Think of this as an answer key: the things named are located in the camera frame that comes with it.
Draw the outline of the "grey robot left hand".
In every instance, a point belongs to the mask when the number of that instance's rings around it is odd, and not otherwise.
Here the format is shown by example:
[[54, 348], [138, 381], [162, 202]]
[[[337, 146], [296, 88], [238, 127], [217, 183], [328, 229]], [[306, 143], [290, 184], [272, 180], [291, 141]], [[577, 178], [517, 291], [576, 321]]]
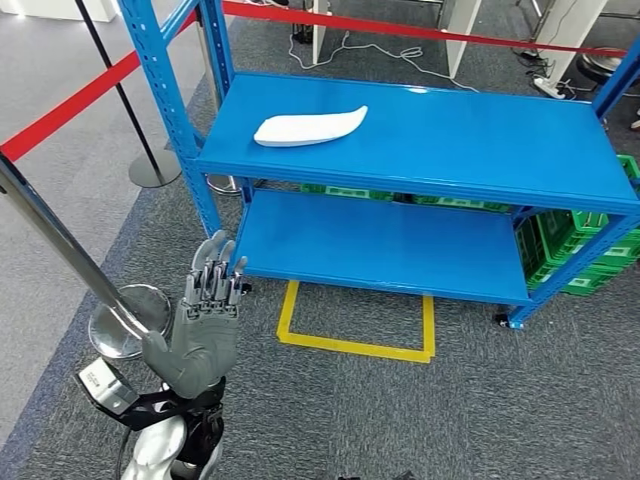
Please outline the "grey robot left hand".
[[195, 399], [235, 364], [248, 258], [242, 256], [231, 267], [235, 248], [223, 230], [203, 241], [176, 307], [170, 341], [156, 331], [142, 338], [143, 361], [181, 398]]

